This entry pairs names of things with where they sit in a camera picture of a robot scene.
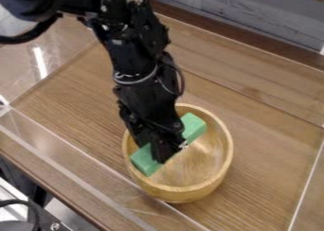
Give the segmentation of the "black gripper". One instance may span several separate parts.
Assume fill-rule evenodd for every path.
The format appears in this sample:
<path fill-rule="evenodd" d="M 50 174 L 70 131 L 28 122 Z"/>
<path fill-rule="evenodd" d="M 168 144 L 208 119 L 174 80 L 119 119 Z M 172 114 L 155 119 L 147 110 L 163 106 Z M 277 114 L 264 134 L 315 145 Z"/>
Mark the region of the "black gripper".
<path fill-rule="evenodd" d="M 139 148 L 150 147 L 151 159 L 161 163 L 161 151 L 178 152 L 186 145 L 174 106 L 185 90 L 181 70 L 172 59 L 162 59 L 147 72 L 115 69 L 113 79 L 130 136 Z"/>

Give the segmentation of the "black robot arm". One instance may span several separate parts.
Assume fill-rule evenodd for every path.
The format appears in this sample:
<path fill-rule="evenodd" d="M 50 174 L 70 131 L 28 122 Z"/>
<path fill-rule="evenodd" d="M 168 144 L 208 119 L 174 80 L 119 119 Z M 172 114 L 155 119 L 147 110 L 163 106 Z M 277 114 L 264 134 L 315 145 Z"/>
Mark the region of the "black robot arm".
<path fill-rule="evenodd" d="M 169 28 L 150 0 L 0 0 L 0 5 L 15 18 L 35 23 L 27 32 L 0 35 L 0 44 L 34 40 L 66 13 L 91 28 L 113 64 L 121 119 L 135 143 L 149 145 L 153 159 L 166 162 L 185 143 L 176 112 L 185 80 L 166 51 Z"/>

